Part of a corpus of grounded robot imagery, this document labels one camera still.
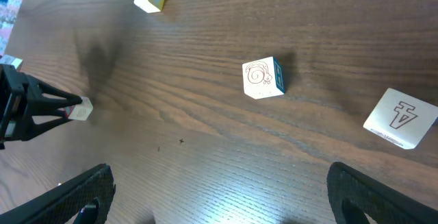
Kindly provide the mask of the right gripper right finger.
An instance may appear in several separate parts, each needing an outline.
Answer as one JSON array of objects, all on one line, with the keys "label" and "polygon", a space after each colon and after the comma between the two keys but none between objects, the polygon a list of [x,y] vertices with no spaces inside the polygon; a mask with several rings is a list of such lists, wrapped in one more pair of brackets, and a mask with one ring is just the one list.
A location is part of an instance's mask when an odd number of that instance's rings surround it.
[{"label": "right gripper right finger", "polygon": [[437,211],[342,163],[332,163],[328,200],[337,223],[437,222]]}]

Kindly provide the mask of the snail picture block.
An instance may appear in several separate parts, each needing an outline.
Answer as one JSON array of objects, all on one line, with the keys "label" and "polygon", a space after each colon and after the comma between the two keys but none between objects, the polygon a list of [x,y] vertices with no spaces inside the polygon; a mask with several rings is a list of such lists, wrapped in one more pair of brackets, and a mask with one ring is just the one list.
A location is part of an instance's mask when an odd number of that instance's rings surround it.
[{"label": "snail picture block", "polygon": [[244,63],[242,77],[244,93],[253,99],[285,94],[283,69],[272,56]]}]

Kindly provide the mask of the cream picture block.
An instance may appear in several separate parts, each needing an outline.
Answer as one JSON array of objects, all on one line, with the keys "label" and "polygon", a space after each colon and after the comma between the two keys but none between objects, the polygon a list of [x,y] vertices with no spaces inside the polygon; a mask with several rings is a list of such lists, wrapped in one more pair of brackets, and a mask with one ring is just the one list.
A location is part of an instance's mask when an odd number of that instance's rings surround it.
[{"label": "cream picture block", "polygon": [[402,149],[414,149],[436,120],[437,106],[388,88],[363,128]]}]

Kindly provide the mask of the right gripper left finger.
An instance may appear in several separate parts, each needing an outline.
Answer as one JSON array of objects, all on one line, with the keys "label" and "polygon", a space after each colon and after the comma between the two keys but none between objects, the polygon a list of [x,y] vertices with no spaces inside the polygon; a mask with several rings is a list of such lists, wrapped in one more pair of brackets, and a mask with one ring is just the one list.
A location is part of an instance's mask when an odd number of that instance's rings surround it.
[{"label": "right gripper left finger", "polygon": [[105,223],[116,185],[112,170],[99,164],[1,215],[2,223]]}]

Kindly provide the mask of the red letter I block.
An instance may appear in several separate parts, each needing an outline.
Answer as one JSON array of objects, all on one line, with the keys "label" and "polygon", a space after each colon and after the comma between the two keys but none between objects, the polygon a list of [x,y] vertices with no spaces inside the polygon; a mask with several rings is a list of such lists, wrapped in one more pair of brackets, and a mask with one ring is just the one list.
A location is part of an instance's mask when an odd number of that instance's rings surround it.
[{"label": "red letter I block", "polygon": [[86,121],[93,111],[93,105],[88,97],[81,97],[82,102],[64,108],[68,119]]}]

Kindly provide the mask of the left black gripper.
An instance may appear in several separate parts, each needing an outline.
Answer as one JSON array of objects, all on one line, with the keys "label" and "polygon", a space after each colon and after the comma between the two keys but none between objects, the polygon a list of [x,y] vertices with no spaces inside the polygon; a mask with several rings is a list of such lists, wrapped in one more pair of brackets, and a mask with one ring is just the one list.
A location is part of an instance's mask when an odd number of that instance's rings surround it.
[{"label": "left black gripper", "polygon": [[29,103],[40,109],[59,109],[82,103],[78,95],[55,88],[14,66],[1,65],[1,148],[10,141],[28,141],[50,129],[70,122],[64,115],[36,124]]}]

